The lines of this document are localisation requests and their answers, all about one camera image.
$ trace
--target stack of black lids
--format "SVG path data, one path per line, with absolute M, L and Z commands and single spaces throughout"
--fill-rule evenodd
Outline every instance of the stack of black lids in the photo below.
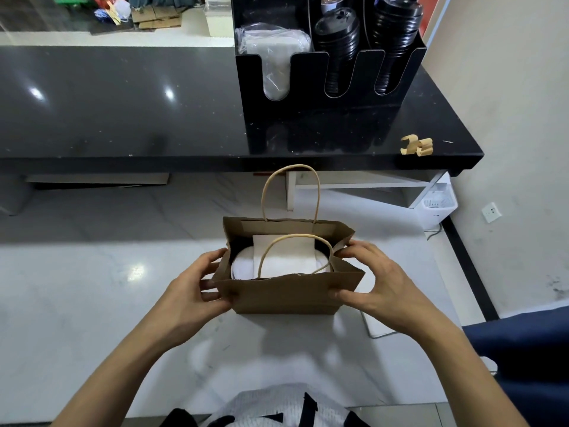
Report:
M 314 46 L 330 55 L 324 89 L 330 96 L 343 94 L 352 78 L 359 45 L 359 19 L 350 7 L 326 12 L 314 27 Z
M 383 49 L 385 59 L 375 83 L 375 91 L 385 94 L 397 84 L 390 84 L 394 64 L 415 40 L 423 6 L 417 0 L 378 0 L 369 26 L 374 49 Z

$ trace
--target white marble table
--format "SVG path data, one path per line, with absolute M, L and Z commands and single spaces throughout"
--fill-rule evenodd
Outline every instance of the white marble table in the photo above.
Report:
M 264 181 L 195 173 L 169 186 L 36 192 L 20 215 L 0 217 L 0 423 L 52 420 L 169 281 L 224 245 L 223 216 L 260 216 Z M 380 246 L 458 323 L 413 211 L 352 194 L 323 191 L 319 217 Z M 315 195 L 299 191 L 286 212 L 281 178 L 268 214 L 310 218 Z M 446 401 L 416 343 L 401 334 L 370 339 L 351 308 L 231 311 L 160 359 L 128 416 L 211 413 L 241 390 L 291 382 L 347 407 Z

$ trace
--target black baseboard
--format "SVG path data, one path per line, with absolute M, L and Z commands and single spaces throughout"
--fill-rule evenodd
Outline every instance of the black baseboard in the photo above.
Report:
M 451 243 L 452 249 L 455 251 L 456 258 L 459 260 L 459 264 L 463 269 L 466 280 L 472 289 L 472 293 L 480 306 L 480 310 L 482 310 L 484 319 L 487 321 L 500 319 L 498 312 L 496 311 L 494 304 L 492 304 L 492 300 L 490 299 L 490 296 L 478 275 L 478 271 L 476 271 L 476 268 L 472 263 L 472 259 L 470 259 L 470 255 L 468 254 L 466 247 L 464 246 L 450 217 L 443 220 L 443 228 L 445 229 L 445 233 Z

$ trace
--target hand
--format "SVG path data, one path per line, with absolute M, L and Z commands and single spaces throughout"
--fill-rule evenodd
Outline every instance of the hand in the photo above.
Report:
M 340 258 L 356 258 L 367 265 L 375 275 L 375 286 L 368 294 L 345 289 L 331 290 L 332 298 L 413 338 L 417 338 L 432 320 L 446 319 L 402 268 L 374 244 L 351 240 L 348 247 L 336 255 Z
M 165 352 L 193 337 L 211 319 L 231 308 L 231 301 L 219 292 L 202 292 L 214 288 L 210 280 L 202 280 L 215 272 L 227 249 L 208 251 L 176 277 L 154 307 L 134 331 L 151 338 Z

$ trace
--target white wall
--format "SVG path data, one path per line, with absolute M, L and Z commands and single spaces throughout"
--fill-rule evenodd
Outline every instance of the white wall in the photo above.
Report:
M 501 316 L 569 304 L 568 17 L 569 0 L 451 0 L 423 61 L 486 153 L 452 220 Z

